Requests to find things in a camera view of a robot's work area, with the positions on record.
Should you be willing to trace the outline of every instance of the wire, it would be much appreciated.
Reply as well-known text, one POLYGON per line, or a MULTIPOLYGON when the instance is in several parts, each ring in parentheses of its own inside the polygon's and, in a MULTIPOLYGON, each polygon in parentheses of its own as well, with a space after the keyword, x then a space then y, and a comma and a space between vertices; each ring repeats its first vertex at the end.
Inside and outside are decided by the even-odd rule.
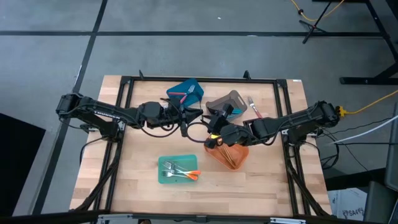
MULTIPOLYGON (((96 106, 99 107, 99 108, 106 108, 105 106, 101 106, 101 105, 96 105, 96 106)), ((147 135, 149 135, 149 136, 151 136, 151 137, 154 137, 154 138, 166 138, 166 137, 169 137, 170 135, 172 135, 172 134, 180 127, 180 125, 178 125, 178 126, 177 126, 173 131, 171 131, 170 133, 165 134, 165 135, 163 135, 163 136, 157 136, 157 135, 148 133, 148 132, 141 126, 141 124, 139 124, 139 123, 137 122, 137 120, 136 120, 135 118, 133 118, 132 116, 130 116, 130 115, 126 114, 126 113, 123 113, 123 112, 121 112, 121 111, 118 111, 118 113, 121 114, 121 115, 123 115, 123 116, 126 116, 126 117, 128 117, 128 118, 130 118, 130 119, 132 119, 133 122, 139 127, 139 129, 141 129, 141 131, 143 131, 145 134, 147 134, 147 135)))
POLYGON ((307 142, 307 141, 303 141, 303 143, 309 144, 309 145, 313 146, 314 148, 316 148, 316 149, 318 150, 318 156, 319 156, 319 158, 321 157, 321 151, 319 150, 318 146, 316 146, 316 145, 314 145, 314 144, 312 144, 312 143, 310 143, 310 142, 307 142))
MULTIPOLYGON (((294 0, 291 0, 296 9, 300 12, 301 8, 297 5, 297 3, 294 0)), ((341 2, 335 6, 330 12, 326 13, 322 18, 328 17, 334 10, 336 10, 345 0, 341 0, 341 2)), ((304 15, 304 12, 300 12, 300 15, 304 17, 304 19, 308 21, 317 21, 318 19, 309 19, 307 16, 304 15)))
POLYGON ((84 152, 85 147, 86 147, 87 145, 89 145, 89 144, 91 144, 91 143, 94 143, 94 142, 96 142, 96 141, 102 140, 102 139, 106 139, 106 138, 107 138, 107 136, 103 136, 103 137, 100 137, 100 138, 98 138, 98 139, 94 139, 94 140, 89 141, 88 143, 84 144, 83 147, 82 147, 81 150, 80 150, 80 162, 79 162, 79 164, 81 164, 81 160, 83 159, 83 152, 84 152))
POLYGON ((255 137, 255 135, 253 135, 252 133, 250 133, 250 132, 247 131, 247 130, 245 130, 245 132, 247 132, 248 134, 250 134, 251 136, 253 136, 257 141, 260 141, 263 145, 265 145, 265 146, 270 146, 270 145, 272 145, 272 144, 275 142, 276 136, 278 135, 278 132, 280 131, 280 129, 282 128, 282 126, 283 126, 285 123, 287 123, 288 121, 289 121, 289 120, 286 120, 286 121, 282 122, 282 123, 279 125, 278 129, 276 129, 274 138, 272 138, 272 141, 271 141, 270 143, 262 142, 260 139, 258 139, 257 137, 255 137))
POLYGON ((188 124, 188 126, 187 126, 187 138, 188 138, 189 140, 193 141, 193 142, 196 142, 196 143, 208 143, 208 142, 211 142, 211 141, 214 141, 214 140, 217 140, 217 139, 221 139, 221 138, 223 138, 223 137, 225 137, 225 136, 229 136, 230 134, 234 134, 234 133, 235 133, 234 131, 232 131, 232 132, 226 133, 226 134, 224 134, 224 135, 222 135, 222 136, 218 136, 217 138, 214 138, 214 139, 209 139, 209 140, 204 140, 204 141, 202 141, 202 140, 196 140, 196 139, 191 138, 191 136, 189 136, 189 134, 188 134, 188 128, 189 128, 190 126, 195 125, 195 124, 200 124, 200 125, 203 125, 203 126, 205 126, 205 127, 207 127, 207 125, 204 124, 204 123, 202 123, 202 122, 193 122, 193 123, 188 124))
POLYGON ((171 125, 171 127, 165 128, 164 125, 162 125, 162 123, 161 123, 159 120, 158 120, 158 122, 160 123, 160 128, 161 128, 163 131, 171 131, 171 130, 173 130, 173 128, 174 128, 174 123, 171 125))
POLYGON ((384 118, 384 119, 382 119, 380 121, 373 121, 372 123, 360 125, 360 126, 355 127, 355 128, 347 128, 346 130, 335 131, 333 133, 330 132, 330 134, 342 133, 342 132, 349 131, 349 130, 354 130, 354 129, 357 129, 357 128, 363 128, 363 127, 369 126, 371 124, 375 124, 375 123, 380 123, 380 122, 386 121, 386 120, 391 119, 391 118, 384 118))
MULTIPOLYGON (((332 141, 335 141, 336 139, 335 139, 334 135, 332 135, 332 134, 330 134, 330 135, 329 135, 329 134, 325 134, 325 136, 327 136, 328 138, 330 138, 332 141)), ((322 160, 325 160, 325 159, 328 159, 328 160, 322 165, 322 167, 324 167, 324 165, 326 165, 326 163, 329 162, 333 157, 335 158, 335 159, 333 160, 333 162, 331 163, 330 166, 328 166, 328 167, 326 167, 326 168, 323 168, 323 169, 325 169, 325 170, 326 170, 326 169, 330 169, 330 168, 332 168, 334 165, 336 165, 338 159, 340 158, 340 147, 339 147, 338 144, 335 144, 335 146, 336 146, 336 154, 335 154, 335 155, 321 159, 321 161, 322 161, 322 160)))
POLYGON ((58 118, 58 120, 59 120, 61 123, 66 124, 67 126, 69 126, 69 127, 71 127, 71 128, 83 130, 83 128, 79 128, 79 127, 76 127, 76 126, 73 126, 73 125, 70 125, 70 124, 66 123, 65 121, 61 120, 61 118, 58 118))
MULTIPOLYGON (((329 135, 327 135, 327 136, 328 136, 329 138, 331 138, 331 139, 335 138, 334 135, 332 135, 332 134, 331 134, 332 137, 330 137, 329 135)), ((351 150, 349 149, 349 147, 347 146, 347 144, 335 144, 336 147, 338 147, 338 146, 340 146, 340 145, 342 145, 342 146, 344 146, 345 148, 347 148, 348 152, 352 155, 352 157, 355 159, 355 161, 356 161, 363 169, 365 169, 365 170, 368 172, 368 174, 371 176, 371 178, 374 180, 373 175, 372 175, 372 174, 368 171, 368 169, 367 169, 364 165, 362 165, 362 163, 354 156, 354 154, 351 152, 351 150)), ((333 161, 333 164, 332 164, 330 167, 327 167, 326 169, 332 168, 335 164, 336 164, 336 163, 333 161)))
POLYGON ((386 99, 386 98, 388 98, 388 97, 390 97, 390 96, 392 96, 392 95, 394 95, 396 93, 398 93, 398 90, 396 90, 396 91, 394 91, 394 92, 392 92, 392 93, 390 93, 390 94, 388 94, 386 96, 383 96, 382 98, 376 100, 375 102, 373 102, 373 103, 371 103, 371 104, 369 104, 369 105, 367 105, 367 106, 365 106, 365 107, 363 107, 363 108, 361 108, 361 109, 359 109, 357 111, 354 111, 354 112, 349 112, 349 111, 343 110, 343 107, 341 107, 341 114, 342 114, 342 116, 344 116, 344 114, 357 114, 359 112, 362 112, 366 108, 369 108, 369 107, 375 105, 376 103, 378 103, 378 102, 380 102, 380 101, 382 101, 382 100, 384 100, 384 99, 386 99))
POLYGON ((354 156, 354 154, 351 152, 351 150, 350 150, 348 147, 347 147, 347 149, 348 149, 348 152, 354 157, 355 161, 356 161, 359 165, 361 165, 361 167, 363 167, 363 169, 365 169, 366 172, 368 172, 368 174, 369 174, 369 175, 372 177, 372 179, 374 180, 372 174, 368 171, 368 169, 367 169, 364 165, 362 165, 362 163, 354 156))
POLYGON ((354 139, 354 138, 357 138, 357 137, 360 137, 360 136, 364 136, 365 134, 369 134, 369 133, 371 133, 372 131, 375 131, 375 130, 377 130, 377 129, 383 127, 383 126, 385 126, 386 124, 390 123, 391 121, 393 121, 393 120, 395 120, 395 119, 397 119, 397 118, 398 118, 398 115, 395 116, 395 117, 393 117, 393 118, 391 118, 390 120, 386 121, 385 123, 382 123, 382 124, 380 124, 379 126, 370 129, 369 131, 365 131, 364 133, 357 134, 357 135, 355 135, 355 136, 351 136, 351 137, 348 137, 348 138, 344 138, 344 139, 342 139, 342 140, 334 141, 334 142, 332 142, 332 143, 330 143, 330 144, 339 143, 339 142, 347 141, 347 140, 354 139))

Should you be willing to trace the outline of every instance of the blue bowl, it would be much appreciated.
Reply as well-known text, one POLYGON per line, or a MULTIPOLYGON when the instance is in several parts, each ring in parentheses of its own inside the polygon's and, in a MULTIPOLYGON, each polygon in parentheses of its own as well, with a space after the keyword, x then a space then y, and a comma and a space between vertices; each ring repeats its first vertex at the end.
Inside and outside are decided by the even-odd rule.
POLYGON ((170 97, 177 97, 180 100, 184 97, 182 95, 170 95, 170 92, 174 92, 174 93, 186 93, 187 97, 184 100, 184 102, 182 103, 182 105, 184 105, 185 107, 188 107, 198 101, 201 101, 203 94, 205 93, 203 91, 203 89, 201 88, 201 86, 199 85, 198 81, 194 78, 190 78, 186 81, 184 81, 183 83, 180 83, 172 88, 169 88, 166 93, 167 96, 170 97), (191 93, 188 92, 189 88, 194 85, 195 88, 193 89, 193 91, 191 93))

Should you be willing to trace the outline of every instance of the yellow cable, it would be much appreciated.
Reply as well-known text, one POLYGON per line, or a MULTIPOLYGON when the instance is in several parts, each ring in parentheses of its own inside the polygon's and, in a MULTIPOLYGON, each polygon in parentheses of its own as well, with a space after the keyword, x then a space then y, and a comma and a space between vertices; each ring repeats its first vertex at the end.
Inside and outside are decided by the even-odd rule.
MULTIPOLYGON (((297 10, 300 10, 299 6, 297 5, 297 3, 294 0, 291 0, 292 3, 294 4, 294 6, 296 7, 297 10)), ((328 12, 326 15, 323 16, 323 18, 328 17, 334 10, 336 10, 345 0, 341 0, 341 2, 335 6, 330 12, 328 12)), ((304 19, 308 20, 308 21, 317 21, 318 19, 309 19, 307 16, 304 15, 304 13, 302 12, 301 15, 304 17, 304 19)))
POLYGON ((394 92, 388 94, 387 96, 383 96, 382 98, 376 100, 375 102, 373 102, 373 103, 371 103, 371 104, 369 104, 369 105, 367 105, 367 106, 365 106, 365 107, 363 107, 363 108, 361 108, 361 109, 359 109, 359 110, 357 110, 357 111, 354 111, 354 112, 346 111, 346 110, 343 109, 342 106, 340 106, 340 108, 341 108, 341 109, 340 109, 340 116, 341 116, 341 117, 344 117, 345 114, 357 114, 357 113, 359 113, 359 112, 365 110, 366 108, 369 108, 369 107, 375 105, 376 103, 378 103, 378 102, 380 102, 380 101, 382 101, 382 100, 384 100, 384 99, 386 99, 386 98, 388 98, 388 97, 390 97, 390 96, 392 96, 392 95, 394 95, 394 94, 396 94, 396 93, 398 93, 398 90, 396 90, 396 91, 394 91, 394 92))

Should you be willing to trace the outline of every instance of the utensil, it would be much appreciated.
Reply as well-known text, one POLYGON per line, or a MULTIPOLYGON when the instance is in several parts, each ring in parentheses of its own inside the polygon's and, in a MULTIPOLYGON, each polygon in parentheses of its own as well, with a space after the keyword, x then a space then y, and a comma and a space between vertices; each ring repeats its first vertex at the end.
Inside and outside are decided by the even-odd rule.
POLYGON ((235 164, 234 160, 232 159, 232 156, 231 156, 231 154, 229 153, 229 151, 228 151, 228 149, 226 148, 226 146, 223 144, 222 147, 223 147, 224 152, 226 153, 226 155, 227 155, 228 160, 230 161, 230 163, 231 163, 234 167, 236 167, 236 164, 235 164))
POLYGON ((222 143, 222 140, 218 140, 218 144, 221 144, 221 146, 218 146, 218 150, 220 151, 220 154, 231 164, 233 168, 236 167, 235 162, 232 159, 231 154, 229 153, 228 149, 226 148, 225 144, 222 143))
POLYGON ((183 95, 183 96, 185 96, 186 93, 169 92, 169 95, 183 95))
POLYGON ((162 176, 164 176, 164 177, 184 177, 184 178, 189 178, 186 175, 177 175, 177 174, 173 174, 172 172, 169 172, 169 171, 162 171, 162 176))
POLYGON ((251 96, 248 96, 248 101, 249 101, 250 107, 253 108, 254 112, 256 112, 257 117, 258 117, 258 118, 262 118, 260 112, 259 112, 259 111, 257 110, 257 108, 254 106, 254 102, 253 102, 253 99, 251 98, 251 96))
POLYGON ((200 170, 193 170, 193 171, 177 171, 179 174, 193 174, 193 175, 200 175, 201 172, 200 170))
POLYGON ((188 94, 192 93, 194 89, 195 89, 195 85, 191 85, 188 89, 188 93, 180 100, 180 103, 183 103, 184 100, 187 98, 188 94))
POLYGON ((176 165, 174 162, 171 162, 171 161, 164 161, 162 165, 164 167, 168 168, 169 170, 175 170, 175 171, 177 171, 177 172, 179 172, 181 174, 184 174, 188 178, 191 178, 192 180, 197 180, 198 177, 196 175, 194 175, 194 174, 190 174, 189 172, 194 172, 194 173, 199 173, 200 174, 200 170, 192 170, 192 171, 186 170, 183 167, 180 167, 180 166, 176 165), (175 167, 179 167, 179 168, 184 169, 186 171, 182 171, 182 170, 177 169, 175 167))

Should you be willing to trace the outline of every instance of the black stand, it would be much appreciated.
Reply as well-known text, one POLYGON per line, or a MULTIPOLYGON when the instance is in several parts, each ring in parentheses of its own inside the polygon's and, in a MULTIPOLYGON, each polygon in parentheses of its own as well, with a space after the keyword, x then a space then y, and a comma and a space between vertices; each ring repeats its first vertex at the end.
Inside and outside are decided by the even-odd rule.
POLYGON ((319 21, 322 19, 323 15, 325 14, 326 10, 328 10, 329 6, 331 4, 331 1, 329 2, 329 4, 326 6, 326 8, 323 10, 322 14, 319 16, 318 20, 316 21, 316 23, 314 25, 311 25, 307 22, 304 22, 302 20, 299 20, 299 23, 301 24, 305 24, 310 28, 310 32, 308 32, 307 36, 305 36, 304 40, 303 40, 303 44, 307 43, 308 38, 310 38, 311 34, 313 33, 313 31, 317 30, 320 32, 324 32, 326 33, 326 31, 324 31, 323 29, 317 28, 317 25, 319 23, 319 21))
POLYGON ((398 73, 398 61, 375 77, 340 77, 340 83, 351 85, 398 85, 398 78, 390 78, 396 73, 398 73))
POLYGON ((398 53, 394 48, 394 45, 391 42, 390 35, 385 30, 383 24, 380 21, 379 16, 377 15, 376 11, 374 10, 370 1, 365 0, 355 0, 361 3, 365 3, 369 9, 369 12, 372 15, 374 22, 376 23, 377 27, 382 34, 383 39, 386 41, 388 47, 390 48, 391 54, 394 57, 394 64, 390 67, 382 71, 380 74, 376 75, 375 77, 340 77, 340 83, 346 85, 398 85, 398 78, 390 78, 391 76, 398 73, 398 53))

